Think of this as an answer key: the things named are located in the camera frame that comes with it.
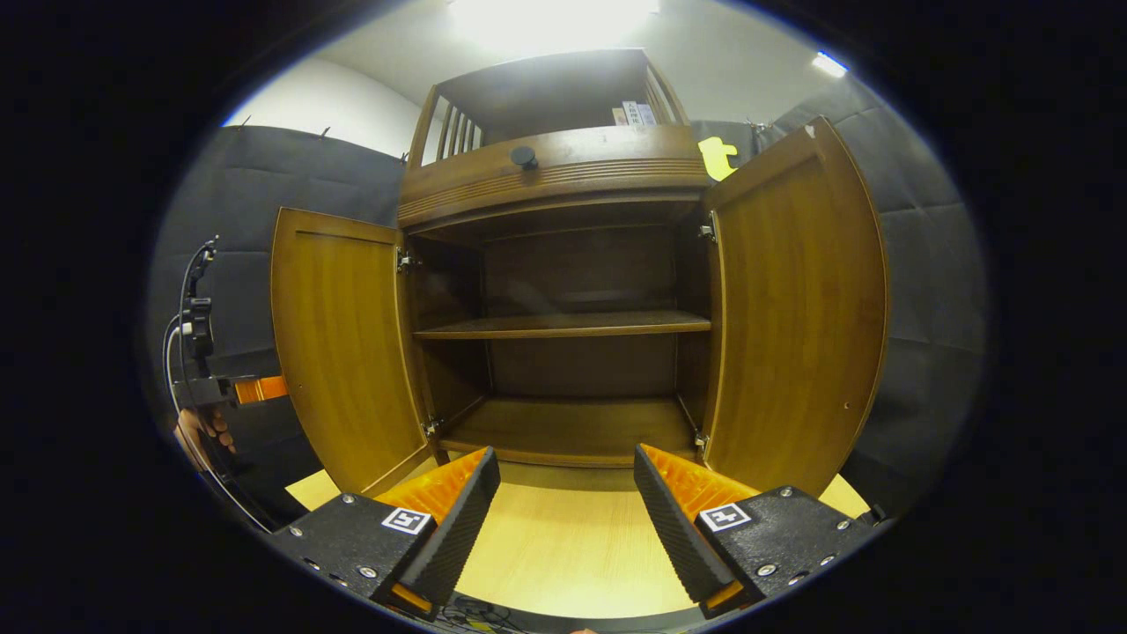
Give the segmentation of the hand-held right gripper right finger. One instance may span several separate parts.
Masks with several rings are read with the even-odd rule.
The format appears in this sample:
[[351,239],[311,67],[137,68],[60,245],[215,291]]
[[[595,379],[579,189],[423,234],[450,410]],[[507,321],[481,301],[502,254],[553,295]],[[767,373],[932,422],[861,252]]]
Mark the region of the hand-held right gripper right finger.
[[712,619],[788,593],[861,550],[881,510],[851,517],[798,486],[765,492],[639,443],[633,481],[689,598]]

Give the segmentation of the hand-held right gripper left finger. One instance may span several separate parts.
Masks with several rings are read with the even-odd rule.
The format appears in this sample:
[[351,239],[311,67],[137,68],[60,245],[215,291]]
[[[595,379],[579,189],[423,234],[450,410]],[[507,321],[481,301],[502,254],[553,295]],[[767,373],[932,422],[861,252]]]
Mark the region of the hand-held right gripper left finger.
[[502,482],[491,446],[370,498],[341,493],[269,534],[270,550],[362,601],[434,620]]

